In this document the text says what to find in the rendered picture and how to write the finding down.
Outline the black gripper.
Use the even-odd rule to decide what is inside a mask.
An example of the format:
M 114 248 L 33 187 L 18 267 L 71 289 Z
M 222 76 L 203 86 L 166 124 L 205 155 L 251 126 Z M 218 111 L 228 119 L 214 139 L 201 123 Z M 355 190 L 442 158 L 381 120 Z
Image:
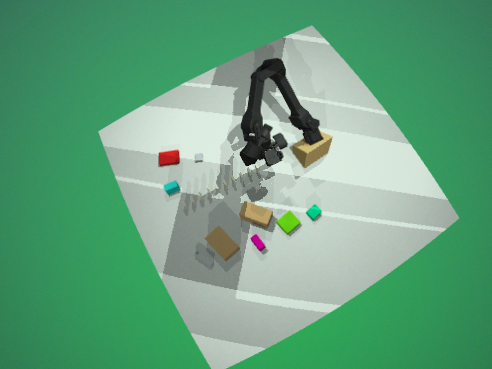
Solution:
M 270 149 L 273 145 L 275 146 L 275 148 L 279 146 L 279 149 L 280 150 L 288 147 L 288 141 L 286 140 L 286 138 L 283 135 L 283 133 L 279 132 L 279 133 L 273 135 L 273 138 L 275 139 L 275 141 L 272 142 L 272 143 L 270 143 L 270 145 L 268 147 L 265 147 L 263 149 Z M 246 160 L 243 159 L 241 151 L 240 151 L 240 157 L 242 158 L 245 166 L 251 165 L 251 163 L 249 163 L 249 162 L 247 162 Z M 262 160 L 262 159 L 264 159 L 264 157 L 261 157 L 261 155 L 260 155 L 260 157 L 258 158 L 258 160 Z

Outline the lime green block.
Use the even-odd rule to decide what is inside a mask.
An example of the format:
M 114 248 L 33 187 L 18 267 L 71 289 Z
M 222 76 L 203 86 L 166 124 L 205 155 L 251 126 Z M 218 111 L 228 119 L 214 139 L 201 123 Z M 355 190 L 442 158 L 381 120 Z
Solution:
M 286 235 L 290 234 L 300 223 L 298 218 L 290 210 L 277 221 L 278 226 Z

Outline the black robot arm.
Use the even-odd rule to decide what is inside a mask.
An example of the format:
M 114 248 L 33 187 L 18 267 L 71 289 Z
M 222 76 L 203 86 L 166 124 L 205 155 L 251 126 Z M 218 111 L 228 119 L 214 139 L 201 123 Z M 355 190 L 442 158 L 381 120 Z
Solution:
M 291 115 L 288 117 L 291 124 L 303 131 L 303 136 L 307 144 L 313 144 L 321 141 L 324 137 L 319 130 L 320 121 L 312 118 L 310 113 L 301 106 L 291 85 L 286 78 L 286 68 L 281 59 L 267 59 L 251 75 L 251 86 L 248 100 L 247 111 L 243 115 L 241 129 L 243 131 L 244 141 L 247 141 L 245 147 L 241 150 L 244 160 L 255 164 L 258 158 L 264 157 L 267 166 L 272 166 L 282 161 L 284 154 L 276 150 L 271 143 L 271 131 L 273 127 L 264 124 L 261 114 L 263 99 L 264 80 L 270 78 L 275 81 L 280 93 L 285 99 Z M 255 136 L 249 135 L 255 134 Z

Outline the magenta rectangular block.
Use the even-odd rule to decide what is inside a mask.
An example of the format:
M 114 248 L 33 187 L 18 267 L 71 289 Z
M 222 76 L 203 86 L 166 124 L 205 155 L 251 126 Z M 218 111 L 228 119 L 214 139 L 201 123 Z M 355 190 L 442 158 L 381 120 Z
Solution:
M 253 237 L 251 237 L 251 241 L 255 244 L 255 246 L 258 248 L 258 250 L 261 252 L 262 250 L 265 249 L 266 245 L 264 242 L 261 241 L 261 239 L 258 237 L 257 234 L 255 234 Z

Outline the red rectangular block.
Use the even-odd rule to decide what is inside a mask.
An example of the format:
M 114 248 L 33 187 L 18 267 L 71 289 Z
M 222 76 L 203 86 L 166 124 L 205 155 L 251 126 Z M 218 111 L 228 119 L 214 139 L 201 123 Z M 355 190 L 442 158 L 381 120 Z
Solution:
M 159 165 L 160 166 L 178 164 L 178 163 L 180 163 L 180 161 L 179 161 L 179 150 L 178 149 L 175 151 L 159 153 Z

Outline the teal rectangular block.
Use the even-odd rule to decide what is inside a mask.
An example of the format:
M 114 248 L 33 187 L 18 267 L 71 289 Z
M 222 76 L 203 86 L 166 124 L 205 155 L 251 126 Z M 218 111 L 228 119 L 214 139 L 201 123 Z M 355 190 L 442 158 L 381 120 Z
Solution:
M 163 185 L 163 188 L 168 195 L 180 191 L 179 185 L 176 181 Z
M 315 220 L 321 213 L 322 211 L 315 204 L 306 212 L 312 221 Z

